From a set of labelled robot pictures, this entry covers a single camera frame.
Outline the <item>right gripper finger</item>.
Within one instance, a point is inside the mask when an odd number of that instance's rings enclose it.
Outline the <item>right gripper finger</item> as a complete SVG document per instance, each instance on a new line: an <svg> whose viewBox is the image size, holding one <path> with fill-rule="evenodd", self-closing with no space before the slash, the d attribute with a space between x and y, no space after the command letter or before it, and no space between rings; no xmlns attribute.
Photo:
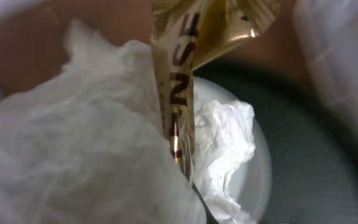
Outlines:
<svg viewBox="0 0 358 224"><path fill-rule="evenodd" d="M196 185L194 183L192 183L192 188L193 190L196 192L197 196L199 197L205 212L206 212L206 223L207 224L219 224L219 222L213 217L213 214L211 213L211 211L209 210L206 202L203 200L199 190L197 189Z"/></svg>

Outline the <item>pale grey plate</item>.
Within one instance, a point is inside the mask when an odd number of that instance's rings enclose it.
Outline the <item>pale grey plate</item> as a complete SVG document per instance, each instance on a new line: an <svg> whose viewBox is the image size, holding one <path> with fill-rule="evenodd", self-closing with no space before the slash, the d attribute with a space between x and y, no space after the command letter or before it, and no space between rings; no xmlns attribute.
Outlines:
<svg viewBox="0 0 358 224"><path fill-rule="evenodd" d="M221 103L237 100L230 91L204 78L194 78L194 109L203 103L217 100ZM229 184L230 193L251 219L260 222L266 211L272 188L272 163L265 136L256 120L253 120L255 153L241 165Z"/></svg>

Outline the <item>white napkin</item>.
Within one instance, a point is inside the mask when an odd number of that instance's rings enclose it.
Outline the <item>white napkin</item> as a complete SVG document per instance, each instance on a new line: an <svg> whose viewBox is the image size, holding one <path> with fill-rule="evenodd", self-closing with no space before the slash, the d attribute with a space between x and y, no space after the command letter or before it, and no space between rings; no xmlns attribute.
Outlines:
<svg viewBox="0 0 358 224"><path fill-rule="evenodd" d="M61 74L0 102L0 223L206 223L162 135L148 45L72 21ZM253 107L203 103L193 183L219 223L251 223L228 189L254 156Z"/></svg>

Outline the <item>gold snack wrapper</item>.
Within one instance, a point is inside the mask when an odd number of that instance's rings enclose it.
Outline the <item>gold snack wrapper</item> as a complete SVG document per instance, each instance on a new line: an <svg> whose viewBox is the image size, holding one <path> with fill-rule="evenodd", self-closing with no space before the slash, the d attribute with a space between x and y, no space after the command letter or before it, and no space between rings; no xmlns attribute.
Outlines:
<svg viewBox="0 0 358 224"><path fill-rule="evenodd" d="M154 0L151 50L163 135L189 182L195 125L193 70L265 32L279 14L272 0Z"/></svg>

